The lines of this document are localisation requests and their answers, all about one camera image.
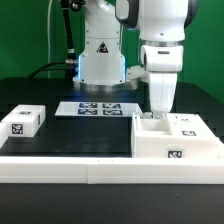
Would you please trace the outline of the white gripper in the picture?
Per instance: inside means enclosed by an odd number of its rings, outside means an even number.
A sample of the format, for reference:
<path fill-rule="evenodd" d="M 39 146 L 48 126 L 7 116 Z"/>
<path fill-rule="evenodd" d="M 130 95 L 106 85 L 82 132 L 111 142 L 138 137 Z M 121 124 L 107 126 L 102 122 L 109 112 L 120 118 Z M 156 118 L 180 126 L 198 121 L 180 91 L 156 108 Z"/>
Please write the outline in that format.
<path fill-rule="evenodd" d="M 147 73 L 153 113 L 169 113 L 172 109 L 177 73 L 183 65 L 183 52 L 182 46 L 141 47 L 140 59 Z"/>

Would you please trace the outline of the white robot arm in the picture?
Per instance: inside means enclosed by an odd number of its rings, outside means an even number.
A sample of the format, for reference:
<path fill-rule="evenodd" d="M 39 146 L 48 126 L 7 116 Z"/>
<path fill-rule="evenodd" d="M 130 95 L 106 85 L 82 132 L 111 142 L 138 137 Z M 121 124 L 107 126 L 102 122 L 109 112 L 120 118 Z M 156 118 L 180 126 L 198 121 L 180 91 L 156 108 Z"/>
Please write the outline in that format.
<path fill-rule="evenodd" d="M 185 29 L 199 0 L 83 0 L 85 45 L 78 59 L 76 86 L 109 91 L 148 84 L 150 109 L 173 106 L 182 70 Z"/>

